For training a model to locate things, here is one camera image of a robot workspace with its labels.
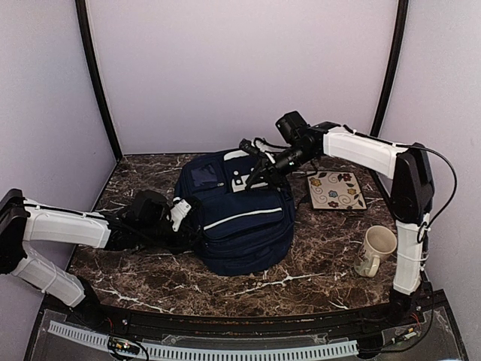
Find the navy blue student backpack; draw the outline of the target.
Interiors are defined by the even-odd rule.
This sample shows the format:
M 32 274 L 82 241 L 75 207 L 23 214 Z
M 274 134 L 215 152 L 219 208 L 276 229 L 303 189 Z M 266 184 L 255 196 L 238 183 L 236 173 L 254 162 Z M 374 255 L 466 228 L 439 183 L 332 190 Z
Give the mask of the navy blue student backpack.
M 247 275 L 279 263 L 291 247 L 295 199 L 289 182 L 246 188 L 258 158 L 223 150 L 186 163 L 174 187 L 182 229 L 197 236 L 192 249 L 214 273 Z

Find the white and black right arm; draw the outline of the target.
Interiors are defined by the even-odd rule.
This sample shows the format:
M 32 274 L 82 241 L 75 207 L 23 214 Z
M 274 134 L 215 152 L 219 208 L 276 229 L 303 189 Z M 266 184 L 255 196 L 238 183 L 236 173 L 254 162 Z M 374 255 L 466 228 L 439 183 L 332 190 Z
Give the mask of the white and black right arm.
M 311 126 L 297 111 L 284 114 L 276 127 L 288 144 L 279 153 L 272 154 L 257 138 L 239 143 L 241 150 L 258 159 L 247 178 L 247 188 L 262 181 L 278 187 L 284 176 L 322 156 L 344 159 L 367 169 L 397 228 L 393 289 L 412 295 L 422 282 L 428 257 L 423 242 L 432 221 L 434 180 L 427 148 L 392 143 L 328 121 Z

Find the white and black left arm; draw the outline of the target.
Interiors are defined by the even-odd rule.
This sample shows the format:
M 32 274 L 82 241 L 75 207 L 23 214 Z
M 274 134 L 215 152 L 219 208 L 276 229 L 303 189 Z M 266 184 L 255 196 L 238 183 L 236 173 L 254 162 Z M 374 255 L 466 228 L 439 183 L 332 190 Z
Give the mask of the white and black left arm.
M 37 252 L 33 241 L 81 244 L 109 251 L 161 247 L 182 253 L 198 231 L 188 218 L 199 207 L 195 197 L 176 198 L 172 205 L 160 193 L 140 191 L 132 203 L 113 213 L 82 212 L 42 205 L 9 190 L 1 200 L 1 273 L 22 278 L 71 308 L 90 328 L 106 321 L 87 283 L 61 270 Z

